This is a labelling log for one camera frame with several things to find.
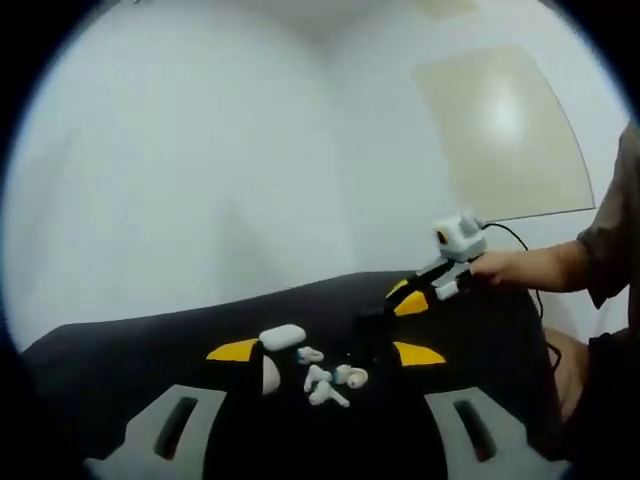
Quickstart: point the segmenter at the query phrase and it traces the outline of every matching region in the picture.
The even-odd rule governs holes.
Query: yellow triangle
[[[398,283],[396,283],[396,286],[393,287],[391,289],[391,291],[389,293],[387,293],[387,296],[385,298],[389,298],[391,295],[393,295],[400,287],[404,287],[407,283],[409,283],[407,280],[400,280]]]
[[[447,363],[442,355],[430,348],[411,345],[409,343],[393,342],[400,353],[400,361],[403,367],[409,365],[433,365],[435,363]]]
[[[407,297],[393,311],[396,316],[411,315],[413,313],[421,313],[429,308],[424,293],[415,291],[407,295]]]
[[[227,343],[216,348],[207,355],[207,360],[220,360],[222,362],[248,362],[251,349],[258,341],[257,338],[242,340],[241,342]]]

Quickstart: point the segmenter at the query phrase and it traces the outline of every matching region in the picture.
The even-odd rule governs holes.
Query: beige panel
[[[447,18],[476,10],[470,0],[415,0],[430,17]]]
[[[486,220],[594,207],[573,130],[523,49],[419,65],[414,79],[436,122],[459,206]]]

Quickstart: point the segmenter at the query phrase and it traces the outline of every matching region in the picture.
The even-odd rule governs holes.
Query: black fabric
[[[346,275],[217,307],[67,325],[23,358],[41,398],[82,455],[105,458],[124,440],[127,422],[169,387],[205,386],[202,371],[212,367],[204,358],[218,346],[295,323],[318,345],[342,349],[353,339],[356,313],[379,307],[406,275]],[[474,290],[397,325],[398,340],[444,355],[451,368],[520,419],[532,441],[558,429],[544,335],[526,292]],[[210,373],[210,388],[236,381]]]
[[[348,351],[331,345],[317,347],[325,353],[322,366],[328,370],[350,358]],[[451,373],[442,372],[446,365],[434,365],[405,375],[392,344],[379,347],[364,387],[335,387],[351,403],[345,409],[333,401],[309,404],[302,388],[308,367],[297,364],[295,347],[268,353],[281,385],[261,397],[259,389],[250,387],[260,385],[264,352],[258,345],[251,364],[244,366],[241,392],[229,393],[211,431],[204,478],[237,469],[242,458],[245,475],[286,477],[302,468],[314,476],[424,471],[429,478],[446,479],[444,447],[423,395],[440,391],[430,386],[442,385],[439,379]]]
[[[564,431],[575,478],[637,478],[640,343],[604,334],[589,342],[587,383]]]

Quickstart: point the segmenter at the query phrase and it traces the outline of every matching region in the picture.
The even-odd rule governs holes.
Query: white wall
[[[309,16],[275,8],[288,1],[271,14],[297,21],[291,29],[253,0],[252,12],[233,2],[120,5],[53,66],[17,140],[4,203],[5,299],[20,348],[64,323],[432,260],[432,222],[457,206],[411,74],[471,49],[516,44],[532,55],[601,201],[626,113],[542,5],[475,0],[477,11],[436,20],[411,0],[374,2],[312,45],[294,33]],[[325,31],[334,13],[322,14]],[[575,237],[593,215],[509,225],[539,247]],[[489,237],[517,247],[502,231]],[[585,293],[544,302],[547,324],[582,339],[626,321],[624,298],[601,312]]]
[[[340,108],[339,166],[358,269],[426,263],[437,254],[432,222],[457,209],[436,125],[412,79],[421,63],[477,48],[522,46],[567,114],[596,203],[606,191],[627,115],[592,54],[534,0],[475,4],[476,11],[432,19],[415,2],[396,0],[325,37],[325,61]],[[574,212],[508,225],[531,247],[540,247],[574,238],[593,215]],[[489,238],[494,248],[518,246],[502,231],[489,232]],[[624,298],[605,316],[585,293],[545,295],[544,301],[546,323],[582,339],[626,322]]]
[[[353,271],[331,120],[316,52],[278,23],[175,2],[109,11],[53,66],[14,151],[18,346]]]

